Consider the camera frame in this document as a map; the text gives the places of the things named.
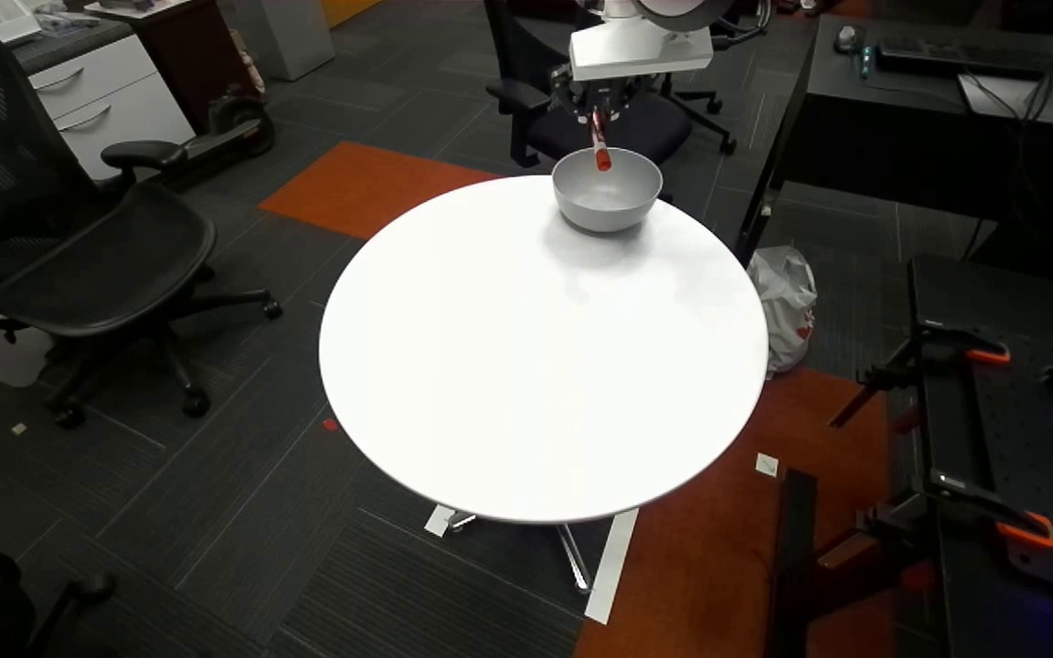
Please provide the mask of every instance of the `gray carpet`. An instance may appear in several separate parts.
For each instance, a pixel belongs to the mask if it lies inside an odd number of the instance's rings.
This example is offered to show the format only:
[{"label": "gray carpet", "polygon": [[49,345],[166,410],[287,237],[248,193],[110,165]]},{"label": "gray carpet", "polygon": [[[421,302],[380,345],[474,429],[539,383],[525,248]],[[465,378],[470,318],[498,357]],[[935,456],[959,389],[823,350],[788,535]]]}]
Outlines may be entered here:
[{"label": "gray carpet", "polygon": [[[675,81],[715,87],[739,137],[718,157],[693,133],[669,161],[675,205],[718,237],[739,232],[807,32],[807,20],[783,20]],[[565,653],[576,634],[581,596],[549,529],[435,542],[421,529],[427,500],[348,439],[316,436],[316,311],[352,245],[255,205],[339,140],[520,172],[508,118],[483,90],[493,44],[478,0],[380,0],[331,44],[330,66],[269,84],[277,149],[187,190],[219,226],[210,289],[263,287],[286,302],[281,323],[230,311],[182,326],[210,413],[182,416],[144,346],[113,363],[74,436],[45,413],[58,368],[26,393],[0,389],[0,551],[20,561],[38,609],[65,578],[119,574],[116,598],[85,618],[93,653]],[[816,262],[807,363],[839,378],[874,363],[901,330],[905,255],[959,255],[970,226],[788,185],[767,243],[796,243]],[[597,551],[603,522],[584,535]]]}]

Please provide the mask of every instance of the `gray bowl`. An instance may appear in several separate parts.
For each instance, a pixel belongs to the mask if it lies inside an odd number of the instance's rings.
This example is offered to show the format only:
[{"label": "gray bowl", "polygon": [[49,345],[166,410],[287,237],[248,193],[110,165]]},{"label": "gray bowl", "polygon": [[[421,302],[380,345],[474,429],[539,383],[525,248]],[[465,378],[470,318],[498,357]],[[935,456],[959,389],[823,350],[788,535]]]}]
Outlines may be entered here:
[{"label": "gray bowl", "polygon": [[619,234],[643,224],[660,193],[660,167],[637,149],[608,148],[600,172],[593,149],[572,149],[552,167],[556,202],[565,224],[587,234]]}]

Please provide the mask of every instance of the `chair armrest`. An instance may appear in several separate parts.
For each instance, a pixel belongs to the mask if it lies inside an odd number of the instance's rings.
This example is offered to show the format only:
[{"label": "chair armrest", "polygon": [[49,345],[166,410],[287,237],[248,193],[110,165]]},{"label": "chair armrest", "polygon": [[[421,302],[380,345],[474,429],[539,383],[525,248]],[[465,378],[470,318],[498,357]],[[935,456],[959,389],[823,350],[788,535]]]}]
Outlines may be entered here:
[{"label": "chair armrest", "polygon": [[521,84],[521,81],[484,84],[484,90],[488,90],[508,112],[536,112],[536,110],[552,105],[552,100],[549,100],[543,90],[536,90],[532,84]]},{"label": "chair armrest", "polygon": [[131,167],[172,172],[188,157],[188,149],[180,144],[113,144],[97,157],[119,172]]}]

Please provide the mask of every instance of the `cabinet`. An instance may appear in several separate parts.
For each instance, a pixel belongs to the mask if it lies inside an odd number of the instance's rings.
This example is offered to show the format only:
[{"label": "cabinet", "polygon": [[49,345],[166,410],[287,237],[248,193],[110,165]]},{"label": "cabinet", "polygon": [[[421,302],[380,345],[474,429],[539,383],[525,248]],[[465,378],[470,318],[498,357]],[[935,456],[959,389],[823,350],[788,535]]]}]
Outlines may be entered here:
[{"label": "cabinet", "polygon": [[110,144],[194,140],[140,37],[36,70],[29,84],[92,179],[116,176],[116,167],[97,161]]},{"label": "cabinet", "polygon": [[194,133],[208,129],[208,105],[219,94],[259,94],[216,0],[182,0],[144,15],[110,20],[119,20],[140,32]]},{"label": "cabinet", "polygon": [[269,81],[300,81],[331,57],[316,0],[221,0],[221,15]]}]

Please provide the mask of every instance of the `white round table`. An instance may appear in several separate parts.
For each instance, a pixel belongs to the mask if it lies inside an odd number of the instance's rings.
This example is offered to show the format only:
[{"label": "white round table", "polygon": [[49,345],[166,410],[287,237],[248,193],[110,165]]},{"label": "white round table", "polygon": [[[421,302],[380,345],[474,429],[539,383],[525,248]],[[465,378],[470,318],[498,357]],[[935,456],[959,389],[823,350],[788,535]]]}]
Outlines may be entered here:
[{"label": "white round table", "polygon": [[339,274],[316,337],[339,429],[427,500],[508,522],[647,505],[748,422],[767,326],[739,260],[656,202],[560,221],[549,176],[432,196]]}]

